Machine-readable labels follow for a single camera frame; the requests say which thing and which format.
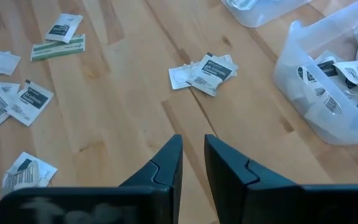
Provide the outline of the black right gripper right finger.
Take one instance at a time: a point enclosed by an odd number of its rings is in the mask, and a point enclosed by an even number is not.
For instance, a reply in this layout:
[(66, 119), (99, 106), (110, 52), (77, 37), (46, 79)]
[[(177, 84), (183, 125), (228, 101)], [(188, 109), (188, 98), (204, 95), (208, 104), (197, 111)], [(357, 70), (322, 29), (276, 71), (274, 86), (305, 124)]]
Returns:
[(204, 159), (220, 224), (294, 224), (301, 220), (297, 184), (212, 134)]

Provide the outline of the clear plastic bin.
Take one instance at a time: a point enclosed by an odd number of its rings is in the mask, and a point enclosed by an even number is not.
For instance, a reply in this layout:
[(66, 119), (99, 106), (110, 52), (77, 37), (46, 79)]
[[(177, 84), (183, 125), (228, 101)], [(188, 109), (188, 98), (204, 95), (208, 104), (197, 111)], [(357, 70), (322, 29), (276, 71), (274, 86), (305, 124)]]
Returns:
[(356, 61), (357, 33), (358, 0), (312, 25), (303, 26), (296, 21), (290, 26), (273, 74), (276, 86), (315, 133), (333, 145), (358, 144), (358, 107), (354, 101), (358, 87), (337, 69), (337, 78), (316, 74), (325, 91), (342, 108), (341, 114), (331, 114), (318, 104), (319, 96), (298, 76), (298, 67), (319, 71), (317, 64), (329, 56), (337, 62)]
[(260, 27), (312, 0), (221, 0), (244, 27)]

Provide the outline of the green striped bandage wrapper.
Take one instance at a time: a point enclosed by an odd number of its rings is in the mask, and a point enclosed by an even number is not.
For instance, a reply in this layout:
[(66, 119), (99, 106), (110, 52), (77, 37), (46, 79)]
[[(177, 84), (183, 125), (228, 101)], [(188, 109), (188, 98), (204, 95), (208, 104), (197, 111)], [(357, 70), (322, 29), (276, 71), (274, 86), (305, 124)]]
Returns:
[(63, 55), (77, 54), (86, 49), (86, 35), (74, 35), (69, 43), (48, 41), (32, 47), (30, 61), (35, 62)]

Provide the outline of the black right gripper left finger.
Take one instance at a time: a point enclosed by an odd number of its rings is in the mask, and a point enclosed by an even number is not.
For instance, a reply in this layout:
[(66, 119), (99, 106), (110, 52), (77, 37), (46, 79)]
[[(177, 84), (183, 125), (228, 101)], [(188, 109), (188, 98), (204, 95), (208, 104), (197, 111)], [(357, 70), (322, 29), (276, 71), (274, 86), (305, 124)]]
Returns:
[(183, 177), (183, 140), (174, 134), (122, 187), (148, 187), (151, 193), (140, 206), (141, 224), (178, 224)]

